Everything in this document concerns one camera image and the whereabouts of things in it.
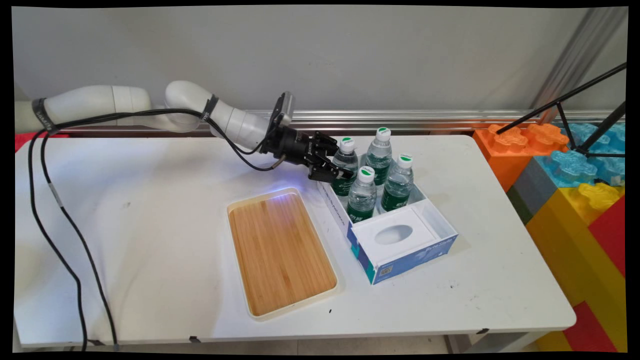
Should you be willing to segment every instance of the white tissue box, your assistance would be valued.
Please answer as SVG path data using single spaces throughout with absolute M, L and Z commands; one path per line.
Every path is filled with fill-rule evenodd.
M 414 185 L 406 206 L 380 214 L 376 205 L 373 217 L 354 224 L 331 184 L 317 185 L 371 284 L 448 253 L 458 237 L 418 186 Z

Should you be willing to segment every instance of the yellow building block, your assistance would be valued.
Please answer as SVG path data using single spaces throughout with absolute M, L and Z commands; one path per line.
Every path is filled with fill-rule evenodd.
M 598 183 L 595 186 L 580 184 L 577 188 L 560 188 L 578 216 L 589 226 L 621 197 L 615 187 Z
M 527 230 L 571 305 L 586 300 L 614 346 L 626 352 L 625 279 L 575 209 L 571 190 L 558 189 Z
M 547 203 L 531 218 L 526 228 L 569 304 L 573 307 L 585 300 L 580 283 L 575 280 L 575 277 L 586 274 L 590 270 L 579 257 L 572 256 L 578 251 L 572 241 L 558 240 L 566 239 L 567 236 L 554 232 L 554 226 L 549 225 L 554 223 L 556 218 L 549 210 Z
M 553 331 L 536 341 L 540 351 L 572 351 L 562 331 Z

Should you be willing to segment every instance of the green label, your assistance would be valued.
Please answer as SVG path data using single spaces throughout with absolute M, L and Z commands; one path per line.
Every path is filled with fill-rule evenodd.
M 372 167 L 371 165 L 367 165 L 373 168 L 373 170 L 376 172 L 376 174 L 373 177 L 373 182 L 377 185 L 383 185 L 385 183 L 385 181 L 387 180 L 387 174 L 389 173 L 389 168 L 390 166 L 387 165 L 386 167 L 381 167 L 381 168 L 376 168 L 376 167 Z
M 349 190 L 351 189 L 351 184 L 356 180 L 356 175 L 351 176 L 351 179 L 336 179 L 331 183 L 331 187 L 333 191 L 338 196 L 347 196 L 349 195 Z
M 373 216 L 373 209 L 369 211 L 359 211 L 351 207 L 351 204 L 347 204 L 347 215 L 351 221 L 355 224 L 357 222 L 367 220 Z
M 387 188 L 385 187 L 385 191 L 382 193 L 381 205 L 382 208 L 386 211 L 395 210 L 398 208 L 402 208 L 406 205 L 409 200 L 409 195 L 405 196 L 393 196 L 387 192 Z

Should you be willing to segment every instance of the cable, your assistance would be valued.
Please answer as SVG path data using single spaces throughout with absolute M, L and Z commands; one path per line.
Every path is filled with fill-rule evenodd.
M 111 337 L 113 338 L 113 347 L 115 351 L 118 351 L 120 346 L 118 345 L 118 337 L 116 335 L 115 326 L 113 325 L 113 317 L 111 316 L 111 310 L 109 309 L 107 298 L 104 296 L 104 291 L 102 290 L 102 284 L 100 283 L 98 270 L 95 268 L 95 263 L 93 262 L 93 256 L 89 251 L 89 246 L 87 246 L 86 241 L 84 240 L 84 236 L 80 232 L 80 229 L 78 229 L 78 226 L 73 221 L 73 219 L 71 219 L 71 216 L 69 215 L 69 213 L 67 213 L 67 210 L 62 205 L 62 202 L 58 197 L 58 193 L 55 187 L 53 186 L 53 183 L 51 182 L 51 178 L 49 177 L 49 171 L 47 171 L 47 163 L 45 161 L 45 147 L 47 145 L 48 139 L 49 139 L 49 134 L 47 133 L 45 134 L 44 139 L 42 139 L 42 145 L 40 146 L 40 162 L 42 163 L 42 172 L 44 173 L 44 177 L 47 180 L 47 184 L 51 188 L 51 192 L 53 193 L 56 200 L 58 201 L 58 206 L 60 207 L 60 210 L 62 210 L 62 213 L 65 215 L 65 217 L 67 218 L 71 226 L 74 228 L 74 230 L 76 231 L 76 234 L 78 235 L 78 237 L 80 238 L 80 241 L 82 242 L 82 245 L 84 246 L 84 251 L 86 252 L 87 257 L 89 258 L 89 262 L 91 263 L 91 269 L 93 270 L 93 276 L 95 277 L 95 282 L 96 284 L 98 284 L 98 291 L 100 292 L 100 298 L 102 299 L 102 303 L 104 304 L 104 310 L 106 311 L 107 317 L 109 318 L 109 326 L 111 327 Z
M 98 116 L 94 116 L 94 117 L 90 117 L 90 118 L 86 118 L 86 119 L 74 120 L 74 121 L 70 121 L 70 122 L 64 122 L 62 124 L 57 124 L 57 127 L 58 127 L 59 130 L 62 130 L 62 129 L 67 129 L 69 127 L 99 124 L 101 122 L 113 121 L 113 120 L 123 119 L 123 118 L 126 118 L 126 117 L 131 117 L 131 116 L 156 116 L 156 115 L 164 115 L 164 114 L 171 114 L 171 113 L 183 113 L 183 114 L 187 114 L 187 115 L 193 115 L 195 117 L 201 117 L 202 116 L 202 113 L 199 113 L 199 112 L 197 112 L 195 110 L 189 110 L 189 109 L 156 109 L 156 110 L 137 111 L 135 113 L 111 113 L 111 114 L 105 114 L 105 115 L 98 115 Z M 274 169 L 273 165 L 271 167 L 268 167 L 268 168 L 256 167 L 255 165 L 253 165 L 249 161 L 247 161 L 247 159 L 245 159 L 241 155 L 241 153 L 245 154 L 245 155 L 251 155 L 254 152 L 256 152 L 260 148 L 260 146 L 267 140 L 267 137 L 275 129 L 272 129 L 270 132 L 265 134 L 265 136 L 262 139 L 262 141 L 260 141 L 260 143 L 258 143 L 258 145 L 252 151 L 244 151 L 244 150 L 240 149 L 236 144 L 234 144 L 233 141 L 231 141 L 231 139 L 229 139 L 227 137 L 227 135 L 224 133 L 224 131 L 222 131 L 220 126 L 218 126 L 213 120 L 207 119 L 206 123 L 211 125 L 227 141 L 229 146 L 231 146 L 231 149 L 236 153 L 236 155 L 238 155 L 240 160 L 242 160 L 244 163 L 246 163 L 249 167 L 251 167 L 254 170 L 258 170 L 258 171 L 269 171 L 269 170 L 273 170 Z
M 62 129 L 67 129 L 69 127 L 83 126 L 83 125 L 90 125 L 90 124 L 98 124 L 98 123 L 101 123 L 101 122 L 118 120 L 118 119 L 123 119 L 123 118 L 131 117 L 131 116 L 156 116 L 156 115 L 169 114 L 169 113 L 184 113 L 184 114 L 193 115 L 193 116 L 196 116 L 196 117 L 201 117 L 202 116 L 201 113 L 199 113 L 197 111 L 194 111 L 194 110 L 187 110 L 187 109 L 158 109 L 158 110 L 138 111 L 136 113 L 112 113 L 112 114 L 106 114 L 106 115 L 99 115 L 99 116 L 90 117 L 90 118 L 86 118 L 86 119 L 74 120 L 74 121 L 70 121 L 70 122 L 66 122 L 66 123 L 62 123 L 62 124 L 57 124 L 57 126 L 58 126 L 59 130 L 62 130 Z M 211 125 L 227 141 L 227 143 L 231 146 L 231 149 L 236 153 L 236 155 L 238 155 L 238 157 L 244 163 L 246 163 L 249 167 L 251 167 L 251 168 L 253 168 L 255 170 L 258 170 L 258 171 L 273 170 L 279 164 L 281 164 L 283 162 L 283 160 L 285 159 L 285 156 L 282 156 L 271 167 L 269 167 L 269 168 L 259 168 L 259 167 L 256 167 L 255 165 L 251 164 L 249 161 L 247 161 L 241 155 L 241 153 L 246 154 L 246 155 L 251 155 L 254 152 L 256 152 L 260 148 L 260 146 L 267 140 L 267 137 L 273 131 L 275 131 L 275 129 L 272 129 L 270 132 L 265 134 L 265 136 L 262 139 L 262 141 L 260 141 L 258 143 L 258 145 L 256 145 L 256 147 L 253 150 L 244 151 L 244 150 L 240 149 L 236 144 L 234 144 L 233 141 L 231 141 L 231 139 L 229 139 L 227 137 L 227 135 L 224 133 L 224 131 L 222 131 L 220 126 L 217 125 L 213 120 L 207 119 L 206 122 L 209 125 Z M 56 255 L 58 256 L 58 259 L 60 259 L 60 261 L 62 262 L 64 267 L 67 269 L 67 271 L 69 272 L 71 277 L 73 277 L 75 282 L 76 282 L 78 314 L 79 314 L 79 317 L 80 317 L 80 324 L 81 324 L 81 327 L 82 327 L 82 334 L 83 334 L 83 342 L 82 342 L 81 351 L 86 351 L 87 333 L 86 333 L 86 324 L 85 324 L 85 321 L 84 321 L 84 313 L 83 313 L 83 309 L 82 309 L 82 287 L 81 287 L 81 283 L 80 283 L 80 278 L 78 278 L 78 276 L 73 271 L 73 269 L 71 269 L 71 267 L 69 266 L 69 264 L 67 263 L 65 258 L 62 256 L 62 254 L 60 253 L 58 248 L 55 246 L 55 244 L 53 244 L 53 241 L 51 240 L 51 238 L 47 234 L 47 231 L 44 229 L 44 226 L 42 225 L 42 222 L 40 221 L 40 217 L 38 216 L 38 211 L 36 210 L 35 189 L 34 189 L 35 186 L 34 186 L 34 180 L 33 180 L 33 146 L 35 144 L 35 140 L 40 135 L 42 135 L 44 132 L 46 132 L 45 129 L 40 130 L 38 133 L 36 133 L 36 135 L 31 139 L 31 142 L 29 143 L 28 168 L 29 168 L 29 192 L 30 192 L 30 196 L 31 196 L 31 211 L 33 212 L 33 217 L 36 220 L 36 223 L 38 224 L 38 227 L 40 228 L 40 232 L 42 233 L 44 238 L 47 240 L 47 243 L 49 243 L 49 246 L 51 246 L 51 249 L 56 253 Z M 91 255 L 91 252 L 89 251 L 89 247 L 87 246 L 86 240 L 84 239 L 84 236 L 80 232 L 80 229 L 78 228 L 76 223 L 73 221 L 73 219 L 71 218 L 71 216 L 69 215 L 69 213 L 67 212 L 65 207 L 62 205 L 62 202 L 60 201 L 60 198 L 58 197 L 58 193 L 56 192 L 55 187 L 53 186 L 53 183 L 51 181 L 51 178 L 49 177 L 49 172 L 47 171 L 47 164 L 46 164 L 46 161 L 45 161 L 45 146 L 47 144 L 48 139 L 49 139 L 49 134 L 47 133 L 44 136 L 44 139 L 42 140 L 42 145 L 40 147 L 40 161 L 41 161 L 41 164 L 42 164 L 42 171 L 44 173 L 45 179 L 47 180 L 47 184 L 49 185 L 49 188 L 51 189 L 51 192 L 53 193 L 53 195 L 56 198 L 56 201 L 58 202 L 58 206 L 60 207 L 60 210 L 62 211 L 64 216 L 67 218 L 67 220 L 69 221 L 71 226 L 76 231 L 76 234 L 78 235 L 78 237 L 80 238 L 80 240 L 81 240 L 81 242 L 83 244 L 84 251 L 86 252 L 87 257 L 89 258 L 89 262 L 91 263 L 91 268 L 93 270 L 93 276 L 95 277 L 95 281 L 96 281 L 96 283 L 98 285 L 98 291 L 100 292 L 100 298 L 102 299 L 102 303 L 104 304 L 104 309 L 105 309 L 105 311 L 107 313 L 107 317 L 109 318 L 109 326 L 111 327 L 111 336 L 113 337 L 113 346 L 114 346 L 115 350 L 118 351 L 118 348 L 119 348 L 119 346 L 118 346 L 118 338 L 117 338 L 116 331 L 115 331 L 115 326 L 114 326 L 114 323 L 113 323 L 113 317 L 111 316 L 111 310 L 109 309 L 109 304 L 107 302 L 107 299 L 104 296 L 104 291 L 102 290 L 102 284 L 100 282 L 100 277 L 98 275 L 98 271 L 97 271 L 97 269 L 95 267 L 95 262 L 93 261 L 93 257 Z
M 58 259 L 60 259 L 60 262 L 62 262 L 62 265 L 65 266 L 65 268 L 67 269 L 67 271 L 69 272 L 71 277 L 73 277 L 75 282 L 76 282 L 76 286 L 77 286 L 77 302 L 78 302 L 78 315 L 80 316 L 80 324 L 82 326 L 82 350 L 81 351 L 85 351 L 86 350 L 87 337 L 86 337 L 86 324 L 84 323 L 84 313 L 83 313 L 83 310 L 82 310 L 82 287 L 81 287 L 81 284 L 80 284 L 80 278 L 78 278 L 78 276 L 71 269 L 71 266 L 69 266 L 69 264 L 67 263 L 65 258 L 62 256 L 62 254 L 60 254 L 60 251 L 58 250 L 58 248 L 55 246 L 55 244 L 53 244 L 53 241 L 51 241 L 51 238 L 47 234 L 47 231 L 44 229 L 44 226 L 42 225 L 42 222 L 40 221 L 40 217 L 38 216 L 38 211 L 36 210 L 35 190 L 34 190 L 34 183 L 33 183 L 33 144 L 35 143 L 35 141 L 38 138 L 38 136 L 40 136 L 44 132 L 45 132 L 44 129 L 40 130 L 31 139 L 31 142 L 29 143 L 29 153 L 27 155 L 28 156 L 28 167 L 29 167 L 29 194 L 31 196 L 31 212 L 33 212 L 33 218 L 36 220 L 36 223 L 38 224 L 38 227 L 40 228 L 40 232 L 42 233 L 44 238 L 47 240 L 47 243 L 49 243 L 49 246 L 51 246 L 51 249 L 56 253 L 56 255 L 58 256 Z

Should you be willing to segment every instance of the white robotic arm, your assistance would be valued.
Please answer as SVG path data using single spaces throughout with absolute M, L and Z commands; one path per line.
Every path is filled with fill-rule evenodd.
M 212 96 L 211 92 L 189 81 L 174 81 L 166 87 L 167 108 L 202 111 Z M 62 124 L 110 113 L 134 113 L 151 110 L 149 94 L 145 89 L 129 86 L 93 85 L 65 92 L 45 100 L 44 107 L 54 124 Z M 261 117 L 233 108 L 218 101 L 210 118 L 234 143 L 254 148 L 266 134 L 269 122 Z M 15 102 L 15 132 L 28 133 L 43 128 L 29 101 Z M 154 129 L 188 133 L 200 125 L 198 117 L 187 114 L 164 114 L 145 117 L 127 117 L 103 122 L 111 126 L 147 126 Z M 212 133 L 220 136 L 215 129 Z
M 217 99 L 211 92 L 189 81 L 170 83 L 166 87 L 164 98 L 165 106 L 169 109 L 186 109 L 195 113 L 203 113 L 207 107 L 207 101 L 213 100 L 214 102 L 209 104 L 212 108 L 206 110 L 211 133 L 218 137 L 226 137 L 247 149 L 256 149 L 262 143 L 259 147 L 261 153 L 272 152 L 274 158 L 280 160 L 272 168 L 281 161 L 305 165 L 309 168 L 309 179 L 326 182 L 333 181 L 337 177 L 350 178 L 353 175 L 348 170 L 337 168 L 327 158 L 327 156 L 333 156 L 338 149 L 335 139 L 319 131 L 309 137 L 288 126 L 291 123 L 294 98 L 287 92 L 278 98 L 269 120 L 233 108 Z M 44 124 L 47 124 L 49 129 L 50 122 L 60 125 L 113 113 L 153 110 L 149 94 L 145 89 L 128 86 L 86 86 L 36 103 L 41 104 L 44 111 L 34 109 L 33 103 L 29 101 L 15 102 L 16 133 L 39 131 L 45 128 Z M 46 112 L 48 119 L 42 119 L 42 112 Z M 139 125 L 175 133 L 187 133 L 195 130 L 201 121 L 201 118 L 195 115 L 165 113 L 153 116 L 129 116 L 100 124 Z M 211 121 L 223 134 L 211 126 Z

